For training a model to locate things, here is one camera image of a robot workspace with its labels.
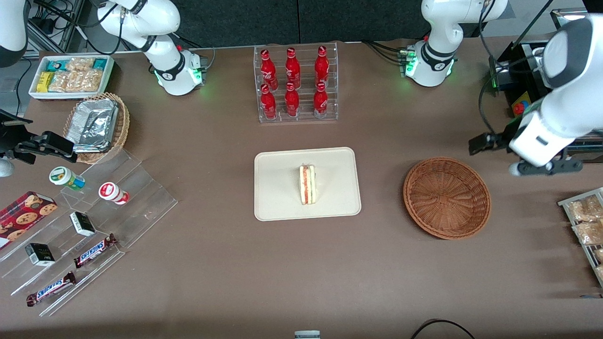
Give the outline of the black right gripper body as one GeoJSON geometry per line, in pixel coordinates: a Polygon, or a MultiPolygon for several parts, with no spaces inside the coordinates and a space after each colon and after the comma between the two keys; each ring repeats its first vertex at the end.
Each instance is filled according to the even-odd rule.
{"type": "Polygon", "coordinates": [[[0,110],[0,153],[2,157],[34,164],[37,155],[48,154],[40,144],[42,137],[26,129],[26,125],[31,123],[33,123],[32,120],[20,118],[3,109],[0,110]]]}

